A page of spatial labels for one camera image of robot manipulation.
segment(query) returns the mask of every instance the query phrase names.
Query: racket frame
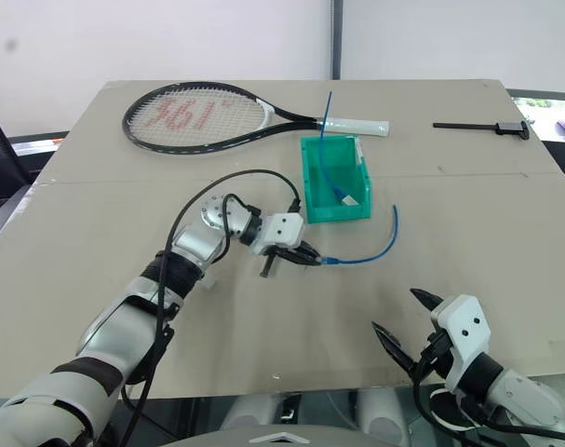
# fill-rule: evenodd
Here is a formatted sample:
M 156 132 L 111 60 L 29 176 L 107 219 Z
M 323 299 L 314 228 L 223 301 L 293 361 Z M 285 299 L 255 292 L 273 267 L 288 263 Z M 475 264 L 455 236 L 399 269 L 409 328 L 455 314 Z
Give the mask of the racket frame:
M 210 142 L 206 144 L 199 144 L 194 146 L 172 146 L 172 145 L 162 145 L 155 144 L 151 142 L 145 142 L 140 140 L 135 135 L 131 133 L 130 123 L 133 119 L 135 113 L 140 110 L 144 104 L 147 102 L 171 91 L 180 91 L 185 89 L 194 88 L 216 88 L 218 90 L 230 91 L 235 94 L 239 94 L 257 102 L 263 109 L 263 121 L 260 126 L 244 135 L 239 135 L 228 140 L 223 140 L 221 142 Z M 287 119 L 288 123 L 276 124 L 271 127 L 266 127 L 271 119 L 271 116 L 275 114 Z M 155 152 L 162 154 L 175 154 L 175 155 L 197 155 L 197 154 L 210 154 L 213 152 L 223 151 L 231 147 L 238 146 L 239 144 L 244 144 L 246 142 L 254 142 L 263 137 L 268 137 L 270 135 L 275 135 L 280 132 L 286 132 L 290 130 L 319 130 L 321 129 L 320 121 L 317 118 L 311 116 L 304 116 L 288 112 L 284 109 L 276 107 L 272 103 L 258 97 L 254 93 L 247 91 L 243 88 L 231 86 L 230 84 L 224 84 L 221 82 L 208 82 L 208 81 L 195 81 L 195 82 L 180 82 L 177 84 L 170 84 L 161 88 L 146 93 L 138 100 L 133 102 L 128 110 L 125 112 L 122 121 L 123 132 L 133 143 L 144 148 L 150 149 Z

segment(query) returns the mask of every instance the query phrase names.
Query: green plastic bin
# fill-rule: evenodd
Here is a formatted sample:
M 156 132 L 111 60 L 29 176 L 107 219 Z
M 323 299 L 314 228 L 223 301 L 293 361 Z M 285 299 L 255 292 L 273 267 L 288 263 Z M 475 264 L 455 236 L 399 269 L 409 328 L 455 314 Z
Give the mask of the green plastic bin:
M 331 190 L 319 167 L 319 137 L 301 138 L 307 220 L 351 221 L 371 217 L 371 183 L 356 135 L 324 137 L 323 159 L 330 178 L 358 202 L 344 205 Z

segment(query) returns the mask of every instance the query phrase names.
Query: white wall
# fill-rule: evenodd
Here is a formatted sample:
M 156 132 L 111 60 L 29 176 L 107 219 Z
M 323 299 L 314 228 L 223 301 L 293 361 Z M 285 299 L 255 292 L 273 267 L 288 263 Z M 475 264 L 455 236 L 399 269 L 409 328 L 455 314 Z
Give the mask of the white wall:
M 343 79 L 565 91 L 565 0 L 344 0 Z
M 70 129 L 116 79 L 326 79 L 329 0 L 0 0 L 0 124 Z

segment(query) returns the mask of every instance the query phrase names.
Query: black cable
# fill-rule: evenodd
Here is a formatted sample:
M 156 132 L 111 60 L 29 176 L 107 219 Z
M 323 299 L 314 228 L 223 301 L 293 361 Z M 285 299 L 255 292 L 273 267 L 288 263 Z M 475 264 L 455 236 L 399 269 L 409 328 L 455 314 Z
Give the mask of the black cable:
M 212 264 L 216 264 L 218 261 L 220 261 L 220 259 L 222 259 L 224 256 L 226 256 L 226 254 L 228 253 L 228 249 L 230 249 L 230 236 L 231 236 L 231 234 L 230 234 L 230 230 L 229 230 L 229 227 L 228 227 L 228 199 L 229 198 L 234 198 L 241 207 L 243 207 L 245 210 L 247 209 L 247 206 L 243 203 L 243 201 L 236 194 L 232 194 L 232 193 L 227 194 L 222 199 L 222 222 L 223 222 L 223 225 L 224 225 L 224 237 L 225 237 L 224 250 L 222 250 L 222 253 L 220 253 L 218 255 L 218 257 L 211 262 Z
M 459 442 L 465 442 L 465 445 L 470 445 L 473 447 L 483 447 L 482 444 L 476 442 L 475 440 L 470 440 L 466 436 L 456 431 L 452 431 L 444 426 L 442 426 L 435 418 L 427 412 L 425 408 L 423 408 L 423 404 L 421 403 L 421 381 L 423 380 L 423 371 L 426 367 L 426 360 L 421 359 L 418 363 L 416 370 L 414 371 L 414 377 L 412 378 L 412 396 L 414 397 L 414 405 L 416 405 L 417 410 L 421 414 L 421 416 L 426 419 L 426 421 L 431 424 L 433 427 L 442 431 L 443 433 L 451 436 L 455 440 Z
M 501 431 L 504 433 L 516 433 L 519 435 L 534 435 L 540 436 L 542 438 L 552 438 L 554 440 L 565 440 L 565 433 L 561 431 L 554 431 L 554 430 L 547 430 L 546 428 L 540 427 L 519 427 L 519 426 L 506 426 L 503 424 L 497 424 L 492 422 L 492 420 L 487 419 L 483 422 L 483 425 L 487 426 L 488 428 Z
M 273 175 L 274 177 L 279 178 L 284 183 L 286 183 L 289 188 L 292 190 L 292 194 L 294 194 L 294 200 L 298 204 L 301 200 L 299 198 L 299 191 L 297 188 L 292 184 L 292 182 L 284 177 L 279 172 L 269 169 L 247 169 L 247 170 L 240 170 L 238 172 L 233 172 L 231 174 L 225 175 L 220 179 L 212 182 L 197 194 L 195 194 L 191 199 L 182 207 L 181 211 L 175 218 L 172 226 L 170 227 L 170 231 L 168 232 L 167 242 L 164 247 L 164 252 L 162 259 L 160 261 L 160 276 L 158 278 L 158 300 L 157 300 L 157 308 L 155 314 L 155 338 L 154 338 L 154 352 L 152 355 L 152 360 L 150 362 L 150 366 L 148 368 L 148 373 L 145 379 L 145 384 L 143 384 L 143 389 L 141 390 L 140 399 L 138 400 L 137 406 L 135 407 L 135 411 L 131 415 L 131 419 L 129 420 L 129 424 L 121 442 L 119 443 L 119 447 L 125 447 L 133 434 L 133 430 L 135 430 L 135 426 L 139 421 L 143 406 L 145 405 L 145 401 L 148 399 L 148 394 L 150 394 L 150 387 L 152 386 L 152 381 L 154 380 L 155 369 L 158 365 L 158 361 L 160 360 L 160 352 L 162 345 L 164 344 L 164 334 L 163 326 L 164 326 L 164 294 L 166 289 L 166 276 L 167 276 L 167 267 L 168 267 L 168 257 L 172 251 L 172 240 L 174 239 L 174 235 L 181 223 L 182 217 L 184 214 L 191 208 L 191 206 L 200 198 L 202 197 L 207 191 L 209 191 L 214 186 L 225 182 L 229 179 L 234 177 L 239 177 L 241 175 L 249 175 L 249 174 L 268 174 Z
M 124 386 L 121 388 L 121 399 L 123 400 L 123 403 L 125 404 L 125 406 L 127 408 L 129 408 L 132 412 L 135 411 L 135 405 L 133 405 L 133 402 L 131 402 L 131 400 L 129 399 L 129 396 L 127 395 L 127 391 L 125 390 Z M 159 431 L 161 431 L 165 435 L 171 437 L 173 440 L 180 440 L 180 438 L 177 435 L 175 435 L 173 432 L 168 430 L 166 427 L 164 427 L 160 423 L 156 422 L 154 419 L 152 419 L 147 414 L 141 413 L 140 418 L 143 419 L 148 424 L 150 424 L 151 426 L 153 426 L 154 428 L 157 428 Z

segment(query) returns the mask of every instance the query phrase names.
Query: blue cable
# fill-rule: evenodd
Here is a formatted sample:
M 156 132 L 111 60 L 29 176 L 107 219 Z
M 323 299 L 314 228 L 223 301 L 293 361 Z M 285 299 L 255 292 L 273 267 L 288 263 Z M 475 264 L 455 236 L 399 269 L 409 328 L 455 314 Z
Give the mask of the blue cable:
M 334 193 L 338 200 L 342 202 L 342 200 L 346 197 L 346 194 L 340 186 L 338 186 L 330 177 L 328 170 L 326 169 L 326 164 L 323 158 L 323 133 L 326 130 L 326 122 L 328 121 L 328 111 L 330 110 L 330 103 L 331 103 L 331 90 L 330 94 L 328 95 L 328 104 L 326 105 L 326 113 L 323 115 L 323 123 L 321 123 L 321 132 L 319 133 L 319 169 L 321 170 L 321 174 L 325 179 L 326 183 L 330 187 L 331 191 Z
M 394 212 L 394 231 L 392 231 L 392 238 L 390 239 L 390 243 L 387 244 L 387 247 L 385 247 L 385 249 L 383 249 L 380 253 L 376 254 L 375 256 L 371 256 L 369 258 L 362 258 L 362 259 L 352 259 L 352 260 L 346 260 L 346 259 L 338 259 L 338 258 L 332 258 L 329 256 L 324 256 L 321 258 L 321 263 L 322 264 L 328 264 L 328 265 L 334 265 L 334 264 L 364 264 L 364 263 L 368 263 L 370 261 L 375 261 L 376 259 L 381 258 L 382 256 L 385 256 L 390 250 L 392 250 L 392 247 L 394 247 L 394 244 L 396 243 L 396 239 L 397 239 L 397 234 L 398 234 L 398 229 L 400 227 L 400 219 L 397 213 L 397 206 L 396 205 L 392 205 L 392 211 Z

